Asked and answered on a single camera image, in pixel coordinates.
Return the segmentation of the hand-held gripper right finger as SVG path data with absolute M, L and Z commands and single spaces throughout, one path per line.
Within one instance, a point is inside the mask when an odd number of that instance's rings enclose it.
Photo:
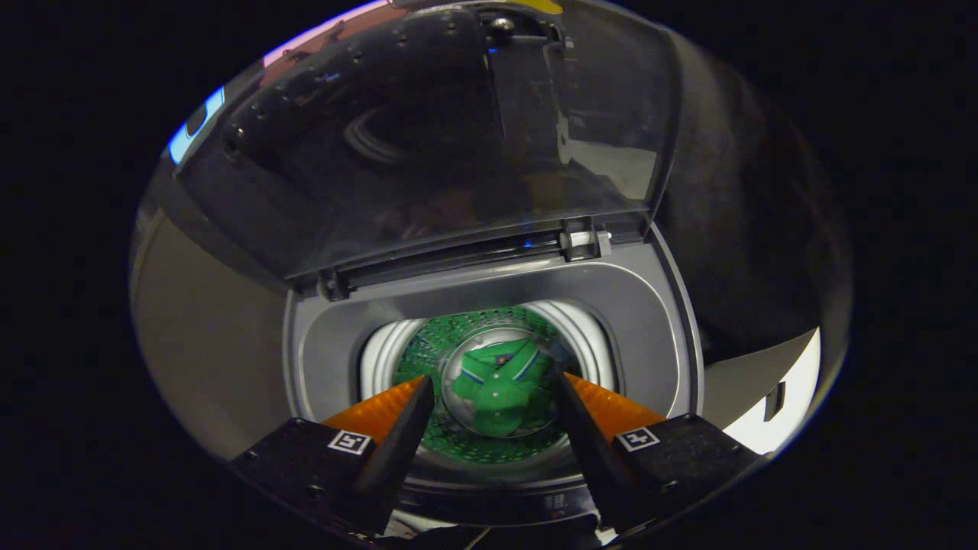
M 673 418 L 565 371 L 553 375 L 560 428 L 615 532 L 663 525 L 767 463 L 694 413 Z

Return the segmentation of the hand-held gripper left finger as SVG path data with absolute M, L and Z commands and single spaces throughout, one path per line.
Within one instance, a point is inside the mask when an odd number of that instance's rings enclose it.
M 427 376 L 314 422 L 292 418 L 229 462 L 266 497 L 331 532 L 381 535 L 434 408 Z

